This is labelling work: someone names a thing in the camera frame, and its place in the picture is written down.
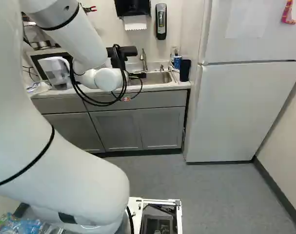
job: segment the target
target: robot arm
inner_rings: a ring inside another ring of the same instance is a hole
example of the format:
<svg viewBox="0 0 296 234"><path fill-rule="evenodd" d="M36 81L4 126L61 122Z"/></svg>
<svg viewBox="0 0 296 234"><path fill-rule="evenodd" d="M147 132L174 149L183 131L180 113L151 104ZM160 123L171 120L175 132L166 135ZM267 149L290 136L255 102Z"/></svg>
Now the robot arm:
<svg viewBox="0 0 296 234"><path fill-rule="evenodd" d="M88 71L82 79L95 76L87 75L94 73L90 69L105 63L106 49L76 0L21 0L20 4L75 58L77 73ZM39 161L0 185L0 195L30 204L47 221L68 230L113 234L125 215L128 178L115 165L82 151L52 131L34 107L21 82L20 12L17 0L0 0L0 183L27 168L49 139L53 140ZM66 17L62 12L72 13ZM107 69L101 70L104 77ZM114 69L107 72L117 76ZM66 223L60 214L75 222Z"/></svg>
<svg viewBox="0 0 296 234"><path fill-rule="evenodd" d="M21 10L73 58L76 80L91 89L122 86L120 69L108 66L103 42L77 0L20 0Z"/></svg>

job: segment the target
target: faucet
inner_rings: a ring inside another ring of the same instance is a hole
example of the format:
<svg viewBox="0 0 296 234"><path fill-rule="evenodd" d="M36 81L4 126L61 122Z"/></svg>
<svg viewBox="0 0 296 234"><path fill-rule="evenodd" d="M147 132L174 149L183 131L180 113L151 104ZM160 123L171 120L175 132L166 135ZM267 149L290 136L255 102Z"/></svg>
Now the faucet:
<svg viewBox="0 0 296 234"><path fill-rule="evenodd" d="M140 60L142 61L142 67L143 67L143 71L148 71L148 65L147 65L147 56L146 53L144 51L144 49L142 49L142 53L140 55Z"/></svg>

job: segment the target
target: cabinet drawer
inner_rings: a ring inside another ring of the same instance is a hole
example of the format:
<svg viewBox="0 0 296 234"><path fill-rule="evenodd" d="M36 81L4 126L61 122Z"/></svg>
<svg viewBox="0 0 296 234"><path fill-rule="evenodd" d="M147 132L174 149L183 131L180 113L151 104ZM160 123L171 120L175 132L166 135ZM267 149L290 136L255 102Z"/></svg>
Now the cabinet drawer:
<svg viewBox="0 0 296 234"><path fill-rule="evenodd" d="M125 94L124 97L133 97L136 93ZM112 101L112 95L90 96L98 101ZM118 101L111 106L98 107L86 103L88 111L110 111L110 110L130 110L159 107L179 107L186 106L187 90L146 92L139 94L131 101Z"/></svg>
<svg viewBox="0 0 296 234"><path fill-rule="evenodd" d="M87 112L80 97L55 97L32 99L42 114Z"/></svg>

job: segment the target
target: black soap dispenser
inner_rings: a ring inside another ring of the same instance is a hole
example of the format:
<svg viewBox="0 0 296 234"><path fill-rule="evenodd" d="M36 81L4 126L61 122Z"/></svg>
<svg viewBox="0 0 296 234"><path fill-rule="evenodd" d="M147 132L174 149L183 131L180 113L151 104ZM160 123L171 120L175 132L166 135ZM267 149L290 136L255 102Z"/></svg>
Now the black soap dispenser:
<svg viewBox="0 0 296 234"><path fill-rule="evenodd" d="M151 15L150 0L114 0L118 17Z"/></svg>
<svg viewBox="0 0 296 234"><path fill-rule="evenodd" d="M158 3L156 5L156 33L157 39L165 40L167 34L167 5Z"/></svg>

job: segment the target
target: blue cup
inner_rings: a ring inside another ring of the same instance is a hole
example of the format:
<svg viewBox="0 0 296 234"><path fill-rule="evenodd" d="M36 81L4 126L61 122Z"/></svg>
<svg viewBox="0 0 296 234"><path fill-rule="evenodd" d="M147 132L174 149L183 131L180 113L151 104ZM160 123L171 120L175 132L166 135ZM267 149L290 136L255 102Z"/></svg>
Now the blue cup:
<svg viewBox="0 0 296 234"><path fill-rule="evenodd" d="M182 56L174 56L174 68L180 70Z"/></svg>

